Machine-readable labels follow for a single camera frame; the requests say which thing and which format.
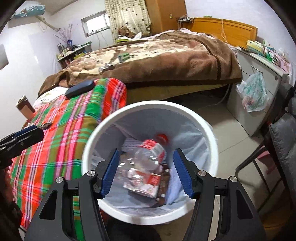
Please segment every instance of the brown blanket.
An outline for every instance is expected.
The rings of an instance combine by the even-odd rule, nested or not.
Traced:
[[[119,63],[118,55],[129,53],[132,58]],[[99,67],[112,63],[114,70],[99,73]],[[145,86],[177,86],[229,84],[241,79],[234,53],[221,40],[181,31],[162,34],[146,42],[127,42],[122,46],[93,51],[71,62],[43,83],[39,95],[65,80],[73,86],[86,79],[112,77],[127,88]]]

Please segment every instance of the drawer handle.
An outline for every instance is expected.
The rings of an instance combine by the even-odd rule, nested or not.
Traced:
[[[260,73],[262,74],[262,76],[263,76],[263,72],[262,72],[262,71],[258,70],[257,68],[255,68],[255,67],[252,66],[252,65],[251,65],[251,67],[252,67],[253,69],[257,70],[258,72],[260,72]]]

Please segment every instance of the plastic bag liner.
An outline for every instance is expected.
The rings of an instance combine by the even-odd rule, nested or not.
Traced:
[[[144,109],[125,115],[99,137],[93,153],[92,168],[95,168],[99,161],[106,159],[113,148],[121,151],[126,137],[144,141],[159,133],[168,136],[166,162],[171,169],[175,168],[173,152],[176,148],[181,148],[187,159],[193,161],[199,169],[205,167],[209,159],[209,148],[205,137],[191,120],[170,110]],[[174,182],[170,181],[168,187],[170,196],[175,195],[174,202],[172,200],[169,202],[171,204],[153,207],[156,204],[154,199],[132,193],[116,180],[113,181],[110,193],[106,195],[104,202],[132,216],[151,217],[172,212],[190,199],[184,193],[176,171],[170,173],[175,173],[170,177]]]
[[[246,81],[237,85],[237,92],[242,98],[242,105],[247,112],[263,110],[268,103],[268,96],[261,72],[252,74]]]

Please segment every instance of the bottle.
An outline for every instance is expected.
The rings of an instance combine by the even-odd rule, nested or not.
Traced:
[[[59,49],[59,53],[61,53],[61,44],[59,43],[58,45],[57,45],[57,48]]]
[[[165,134],[158,134],[154,139],[148,139],[142,142],[132,152],[120,160],[117,168],[117,179],[139,179],[138,175],[134,175],[135,170],[141,171],[141,179],[150,176],[151,173],[159,174],[160,163],[165,157],[164,146],[168,143]]]

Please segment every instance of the red green plaid sheet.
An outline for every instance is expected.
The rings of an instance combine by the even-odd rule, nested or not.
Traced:
[[[126,104],[126,87],[117,79],[96,80],[90,92],[66,99],[64,95],[39,107],[31,120],[35,125],[52,122],[44,140],[13,159],[9,174],[14,201],[20,207],[22,226],[27,229],[42,198],[54,180],[81,176],[82,153],[96,126]],[[78,198],[74,216],[79,220]]]

